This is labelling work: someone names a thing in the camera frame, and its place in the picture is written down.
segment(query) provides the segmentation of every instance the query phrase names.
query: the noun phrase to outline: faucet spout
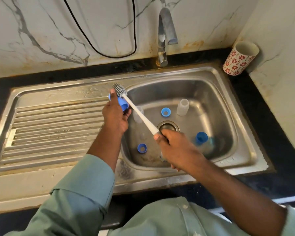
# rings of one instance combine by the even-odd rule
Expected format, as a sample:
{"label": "faucet spout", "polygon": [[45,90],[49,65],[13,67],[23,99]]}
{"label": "faucet spout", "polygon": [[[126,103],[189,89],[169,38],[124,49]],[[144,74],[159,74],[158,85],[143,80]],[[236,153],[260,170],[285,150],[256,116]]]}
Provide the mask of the faucet spout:
{"label": "faucet spout", "polygon": [[168,39],[167,44],[173,45],[178,43],[178,38],[176,35],[173,19],[171,17],[168,8],[164,7],[161,9],[158,17],[158,60],[157,64],[164,67],[168,64],[165,42]]}

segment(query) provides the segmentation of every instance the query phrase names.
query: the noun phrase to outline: person's left hand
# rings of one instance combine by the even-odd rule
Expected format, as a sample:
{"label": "person's left hand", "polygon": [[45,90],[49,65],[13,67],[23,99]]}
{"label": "person's left hand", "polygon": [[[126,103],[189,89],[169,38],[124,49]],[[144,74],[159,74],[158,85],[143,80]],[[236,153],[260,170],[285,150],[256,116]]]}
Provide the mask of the person's left hand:
{"label": "person's left hand", "polygon": [[106,127],[113,128],[114,131],[120,132],[121,134],[124,134],[128,129],[128,117],[131,114],[131,109],[127,109],[123,113],[114,89],[110,90],[110,101],[105,105],[102,113]]}

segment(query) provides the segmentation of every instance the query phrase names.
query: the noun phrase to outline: black cable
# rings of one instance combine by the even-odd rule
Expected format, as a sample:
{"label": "black cable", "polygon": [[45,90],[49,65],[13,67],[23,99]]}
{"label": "black cable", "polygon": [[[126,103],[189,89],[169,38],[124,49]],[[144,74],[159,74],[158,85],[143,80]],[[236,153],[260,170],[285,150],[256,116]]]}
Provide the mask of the black cable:
{"label": "black cable", "polygon": [[66,4],[69,12],[71,13],[76,25],[79,27],[80,31],[82,32],[82,34],[84,35],[84,37],[87,39],[87,42],[90,44],[90,46],[93,48],[93,50],[95,50],[96,53],[107,57],[107,58],[112,58],[112,59],[120,59],[120,58],[124,58],[124,57],[128,57],[130,55],[133,55],[136,51],[137,51],[137,38],[136,38],[136,8],[134,6],[134,0],[132,0],[132,6],[133,6],[133,36],[134,36],[134,51],[131,52],[130,54],[127,55],[123,55],[123,56],[108,56],[108,55],[104,55],[101,52],[99,52],[97,49],[94,48],[94,46],[92,45],[92,43],[90,42],[90,40],[87,38],[86,34],[84,33],[84,31],[82,30],[82,28],[80,27],[78,21],[76,20],[69,4],[67,3],[67,0],[63,0],[64,3]]}

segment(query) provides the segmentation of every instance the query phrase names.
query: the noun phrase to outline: green shirt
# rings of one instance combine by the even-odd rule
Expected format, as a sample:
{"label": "green shirt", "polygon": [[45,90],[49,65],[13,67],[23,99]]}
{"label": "green shirt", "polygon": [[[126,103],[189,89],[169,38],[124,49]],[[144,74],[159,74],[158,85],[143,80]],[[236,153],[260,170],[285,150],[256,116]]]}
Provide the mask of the green shirt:
{"label": "green shirt", "polygon": [[[86,155],[53,188],[24,231],[6,236],[74,236],[98,234],[114,187],[114,173],[101,159]],[[288,207],[282,235],[295,235],[295,210]],[[109,231],[114,236],[228,236],[248,235],[185,198],[151,203],[123,227]]]}

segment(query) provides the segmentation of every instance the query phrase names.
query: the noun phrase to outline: brush head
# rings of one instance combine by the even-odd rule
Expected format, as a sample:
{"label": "brush head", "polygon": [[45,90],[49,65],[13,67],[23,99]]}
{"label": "brush head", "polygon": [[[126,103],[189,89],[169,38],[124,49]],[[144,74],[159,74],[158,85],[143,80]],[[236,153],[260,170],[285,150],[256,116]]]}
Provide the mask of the brush head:
{"label": "brush head", "polygon": [[119,97],[119,98],[122,98],[122,95],[123,94],[128,94],[127,93],[127,91],[125,90],[125,88],[124,87],[122,87],[120,84],[118,84],[118,83],[114,83],[113,84],[113,88],[115,89],[115,91],[116,91],[116,94],[117,94],[117,96]]}

